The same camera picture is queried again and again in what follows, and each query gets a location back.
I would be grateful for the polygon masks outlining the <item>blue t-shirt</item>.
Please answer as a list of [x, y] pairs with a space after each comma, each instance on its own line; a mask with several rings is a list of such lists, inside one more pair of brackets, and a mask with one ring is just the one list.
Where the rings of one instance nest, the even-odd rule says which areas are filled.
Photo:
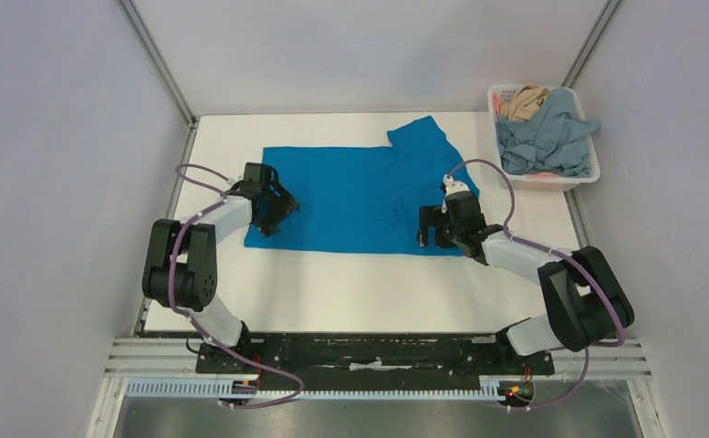
[[431, 116], [387, 133], [378, 147], [268, 147], [262, 162], [277, 169], [300, 207], [264, 236], [250, 227], [249, 248], [351, 254], [461, 256], [456, 246], [422, 247], [420, 209], [443, 201], [443, 176], [460, 152]]

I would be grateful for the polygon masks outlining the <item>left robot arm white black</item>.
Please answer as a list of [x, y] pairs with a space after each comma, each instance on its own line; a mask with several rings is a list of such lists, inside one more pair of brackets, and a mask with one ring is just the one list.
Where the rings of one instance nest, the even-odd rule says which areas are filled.
[[253, 360], [252, 346], [244, 342], [246, 324], [217, 296], [217, 246], [250, 226], [264, 236], [274, 235], [300, 203], [268, 164], [247, 163], [240, 180], [215, 172], [224, 187], [186, 175], [190, 167], [180, 164], [175, 173], [214, 192], [216, 198], [183, 220], [159, 219], [152, 225], [141, 290], [146, 298], [185, 318], [204, 344], [219, 349], [218, 359], [227, 369], [242, 372], [259, 364]]

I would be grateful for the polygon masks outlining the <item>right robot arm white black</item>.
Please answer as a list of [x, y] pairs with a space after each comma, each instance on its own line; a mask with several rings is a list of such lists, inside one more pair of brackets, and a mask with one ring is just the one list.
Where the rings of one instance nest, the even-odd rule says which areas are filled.
[[531, 355], [542, 351], [619, 346], [635, 320], [630, 301], [597, 247], [567, 252], [519, 237], [501, 224], [489, 224], [470, 191], [448, 194], [440, 205], [421, 207], [417, 240], [421, 248], [456, 248], [483, 266], [539, 286], [544, 314], [496, 334], [495, 363], [506, 372], [521, 370]]

